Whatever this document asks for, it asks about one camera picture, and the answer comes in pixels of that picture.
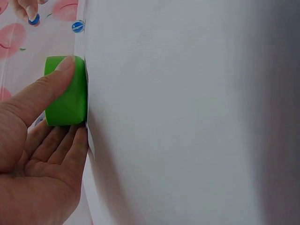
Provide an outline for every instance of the blue bead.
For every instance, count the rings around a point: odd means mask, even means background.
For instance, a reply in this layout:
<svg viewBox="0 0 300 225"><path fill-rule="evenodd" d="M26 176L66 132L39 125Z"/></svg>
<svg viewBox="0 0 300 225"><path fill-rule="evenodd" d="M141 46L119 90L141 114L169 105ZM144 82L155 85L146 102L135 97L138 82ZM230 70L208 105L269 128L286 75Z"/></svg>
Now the blue bead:
<svg viewBox="0 0 300 225"><path fill-rule="evenodd" d="M74 22L73 25L72 25L72 30L73 30L75 33L83 32L83 31L84 31L84 28L85 28L85 24L84 24L84 21L82 21L82 20L77 20L77 21Z"/></svg>
<svg viewBox="0 0 300 225"><path fill-rule="evenodd" d="M35 18L33 21L31 21L31 20L28 18L28 23L29 23L30 25L36 25L38 22L39 22L39 14L37 14L36 18Z"/></svg>

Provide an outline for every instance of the white fabric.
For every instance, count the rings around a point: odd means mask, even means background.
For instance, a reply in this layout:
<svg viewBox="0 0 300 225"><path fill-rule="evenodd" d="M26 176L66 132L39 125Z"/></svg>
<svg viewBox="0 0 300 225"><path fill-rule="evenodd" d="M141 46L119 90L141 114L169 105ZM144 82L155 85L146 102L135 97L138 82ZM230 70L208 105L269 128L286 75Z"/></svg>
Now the white fabric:
<svg viewBox="0 0 300 225"><path fill-rule="evenodd" d="M299 223L298 9L89 2L95 224Z"/></svg>

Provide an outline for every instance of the fingernail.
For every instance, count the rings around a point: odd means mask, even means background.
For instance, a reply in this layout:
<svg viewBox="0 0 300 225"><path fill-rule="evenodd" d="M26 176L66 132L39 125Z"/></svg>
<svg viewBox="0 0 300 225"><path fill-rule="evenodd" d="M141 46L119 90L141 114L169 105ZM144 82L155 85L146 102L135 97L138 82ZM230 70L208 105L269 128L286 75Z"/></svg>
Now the fingernail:
<svg viewBox="0 0 300 225"><path fill-rule="evenodd" d="M69 55L66 58L64 58L63 61L58 64L55 71L63 72L67 70L73 63L75 62L75 56Z"/></svg>
<svg viewBox="0 0 300 225"><path fill-rule="evenodd" d="M31 5L27 6L26 12L27 12L27 15L28 15L30 21L34 21L35 18L37 17L37 14L38 14L36 12L35 8L33 6L31 6Z"/></svg>

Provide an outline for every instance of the green sponge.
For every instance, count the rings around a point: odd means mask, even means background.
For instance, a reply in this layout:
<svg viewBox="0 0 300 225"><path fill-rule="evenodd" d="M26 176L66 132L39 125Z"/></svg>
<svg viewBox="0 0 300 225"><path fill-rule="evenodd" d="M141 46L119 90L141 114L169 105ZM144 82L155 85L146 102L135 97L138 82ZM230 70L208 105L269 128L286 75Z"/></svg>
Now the green sponge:
<svg viewBox="0 0 300 225"><path fill-rule="evenodd" d="M53 72L66 56L48 57L44 75ZM87 117L88 96L84 60L75 56L75 73L65 93L56 99L45 110L49 126L75 125Z"/></svg>

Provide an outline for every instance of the hand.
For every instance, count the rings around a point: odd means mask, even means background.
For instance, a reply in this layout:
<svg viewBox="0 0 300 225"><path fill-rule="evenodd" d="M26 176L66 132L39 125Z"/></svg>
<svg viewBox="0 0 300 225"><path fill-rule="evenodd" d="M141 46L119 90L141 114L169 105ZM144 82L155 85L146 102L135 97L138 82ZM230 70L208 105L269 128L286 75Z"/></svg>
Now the hand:
<svg viewBox="0 0 300 225"><path fill-rule="evenodd" d="M80 200L88 151L81 126L28 127L69 86L74 57L0 103L0 224L58 225Z"/></svg>
<svg viewBox="0 0 300 225"><path fill-rule="evenodd" d="M48 0L10 0L15 14L25 23L28 18L33 21L38 13L38 5L45 4Z"/></svg>

